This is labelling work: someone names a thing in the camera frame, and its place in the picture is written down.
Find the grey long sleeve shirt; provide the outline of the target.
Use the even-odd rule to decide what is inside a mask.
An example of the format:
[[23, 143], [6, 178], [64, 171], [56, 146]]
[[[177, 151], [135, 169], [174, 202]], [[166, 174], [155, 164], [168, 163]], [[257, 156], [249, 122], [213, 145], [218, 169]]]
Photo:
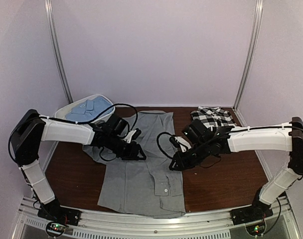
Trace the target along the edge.
[[136, 214], [157, 219], [172, 219], [185, 214], [183, 177], [171, 171], [168, 155], [175, 148], [168, 136], [157, 136], [165, 131], [174, 134], [173, 113], [142, 111], [138, 116], [126, 118], [136, 122], [142, 131], [137, 138], [147, 157], [143, 161], [122, 161], [108, 150], [84, 146], [83, 151], [95, 162], [106, 166], [98, 205], [125, 214]]

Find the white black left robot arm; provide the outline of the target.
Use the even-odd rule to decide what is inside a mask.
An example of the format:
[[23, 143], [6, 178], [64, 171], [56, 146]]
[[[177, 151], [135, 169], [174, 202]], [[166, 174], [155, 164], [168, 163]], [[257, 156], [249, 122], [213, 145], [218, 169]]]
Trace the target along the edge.
[[142, 147], [135, 142], [141, 134], [136, 128], [126, 136], [122, 132], [128, 122], [116, 114], [107, 121], [94, 123], [77, 122], [40, 115], [29, 109], [9, 137], [8, 149], [13, 152], [13, 161], [27, 179], [37, 199], [44, 206], [44, 212], [53, 221], [59, 221], [64, 211], [51, 189], [39, 164], [39, 147], [43, 141], [72, 142], [110, 150], [124, 161], [145, 160]]

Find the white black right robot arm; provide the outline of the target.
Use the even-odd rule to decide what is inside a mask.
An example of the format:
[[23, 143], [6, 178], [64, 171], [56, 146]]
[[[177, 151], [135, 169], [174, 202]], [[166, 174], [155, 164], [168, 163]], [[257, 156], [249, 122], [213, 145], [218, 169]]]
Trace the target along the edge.
[[279, 195], [303, 178], [303, 120], [293, 117], [289, 122], [268, 126], [221, 126], [211, 130], [198, 119], [182, 131], [188, 143], [176, 137], [171, 142], [178, 147], [169, 166], [184, 171], [198, 166], [209, 156], [256, 151], [264, 158], [284, 156], [269, 181], [258, 191], [248, 208], [251, 219], [259, 219]]

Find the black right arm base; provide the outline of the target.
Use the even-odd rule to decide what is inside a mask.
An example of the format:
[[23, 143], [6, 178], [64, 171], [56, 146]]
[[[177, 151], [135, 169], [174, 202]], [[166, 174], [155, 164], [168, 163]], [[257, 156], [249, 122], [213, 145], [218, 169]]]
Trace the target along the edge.
[[261, 221], [273, 215], [270, 205], [258, 202], [247, 207], [233, 209], [230, 212], [233, 225]]

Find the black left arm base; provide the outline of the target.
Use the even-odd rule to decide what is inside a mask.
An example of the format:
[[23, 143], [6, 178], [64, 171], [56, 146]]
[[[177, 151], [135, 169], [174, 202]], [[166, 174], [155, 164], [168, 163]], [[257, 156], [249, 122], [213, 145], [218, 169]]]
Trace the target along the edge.
[[64, 225], [78, 226], [81, 211], [60, 206], [59, 201], [54, 200], [48, 204], [40, 204], [37, 216], [49, 221]]

